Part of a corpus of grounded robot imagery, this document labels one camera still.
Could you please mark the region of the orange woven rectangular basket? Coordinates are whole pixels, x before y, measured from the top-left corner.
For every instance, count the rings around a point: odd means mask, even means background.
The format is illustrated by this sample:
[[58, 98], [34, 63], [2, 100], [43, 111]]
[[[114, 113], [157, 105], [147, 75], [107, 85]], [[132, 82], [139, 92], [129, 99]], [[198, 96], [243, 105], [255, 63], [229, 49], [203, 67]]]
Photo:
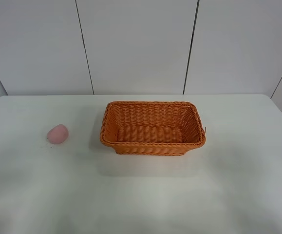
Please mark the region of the orange woven rectangular basket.
[[100, 142], [121, 155], [182, 156], [204, 146], [206, 131], [190, 102], [114, 101], [106, 107]]

